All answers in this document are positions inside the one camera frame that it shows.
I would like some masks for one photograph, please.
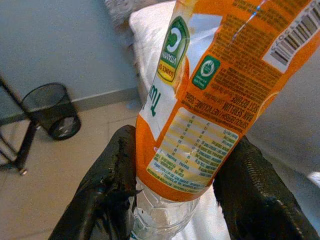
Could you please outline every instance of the white wall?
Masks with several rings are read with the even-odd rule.
[[[72,99],[134,88],[103,0],[1,0],[0,73],[20,96],[50,82]],[[0,118],[16,108],[0,91]]]

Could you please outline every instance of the orange bottle label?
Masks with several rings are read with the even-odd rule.
[[[176,3],[162,49],[176,52],[160,57],[136,126],[137,175],[173,201],[208,189],[239,139],[320,45],[320,0],[192,2]],[[177,19],[181,39],[179,28],[172,32]]]

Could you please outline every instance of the barcode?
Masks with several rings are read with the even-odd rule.
[[[292,24],[277,38],[269,51],[263,57],[284,73],[295,54],[306,44],[320,29],[320,2],[312,1],[292,21]]]

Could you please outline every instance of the beige floor tile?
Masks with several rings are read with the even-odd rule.
[[[81,114],[82,128],[65,141],[52,141],[39,130],[26,162],[27,175],[7,175],[0,192],[1,240],[54,228],[109,141],[108,124],[93,124],[87,114],[94,119],[103,116],[90,111]]]
[[[2,190],[3,186],[6,183],[7,176],[8,176],[7,172],[0,171],[0,193],[1,193],[1,190]]]
[[[30,234],[25,237],[12,238],[10,240],[47,240],[50,237],[50,234],[53,230],[47,230],[35,234]]]
[[[10,124],[6,124],[1,126],[1,134],[5,138],[5,140],[12,145],[12,147],[18,151],[20,148],[20,145],[25,137],[27,128],[29,125],[28,120],[23,120],[19,122],[13,122]],[[12,160],[16,158],[15,155],[12,154],[12,152],[7,148],[7,146],[0,141],[0,148],[1,150],[9,156]],[[0,164],[6,163],[7,160],[0,155]]]
[[[125,125],[132,125],[132,126],[136,126],[136,120],[137,117],[131,117],[125,120],[120,120],[120,121],[114,121],[114,122],[110,122],[109,123],[109,138],[111,138],[114,133],[121,127],[125,126]]]
[[[108,120],[109,122],[117,122],[136,117],[140,109],[141,104],[137,99],[110,104],[107,107]]]
[[[78,113],[81,123],[88,125],[102,125],[109,121],[108,106],[101,106]]]

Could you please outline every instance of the clear plastic bottle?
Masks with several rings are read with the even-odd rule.
[[[199,198],[171,201],[156,194],[136,178],[137,206],[134,210],[132,240],[170,240],[190,221]]]

